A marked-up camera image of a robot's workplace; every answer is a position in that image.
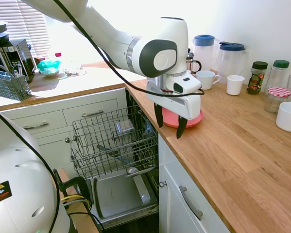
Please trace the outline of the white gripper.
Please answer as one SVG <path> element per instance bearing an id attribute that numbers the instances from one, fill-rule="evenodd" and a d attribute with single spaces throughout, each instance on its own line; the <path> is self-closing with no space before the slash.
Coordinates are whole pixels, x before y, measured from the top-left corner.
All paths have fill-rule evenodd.
<path id="1" fill-rule="evenodd" d="M 178 116 L 178 128 L 176 138 L 179 139 L 187 126 L 188 120 L 193 120 L 199 116 L 201 110 L 200 95 L 189 95 L 185 97 L 176 97 L 179 93 L 160 89 L 155 80 L 148 80 L 146 90 L 157 94 L 167 95 L 159 97 L 153 94 L 147 94 L 147 98 L 154 103 L 154 113 L 158 126 L 163 126 L 162 108 L 168 109 Z"/>

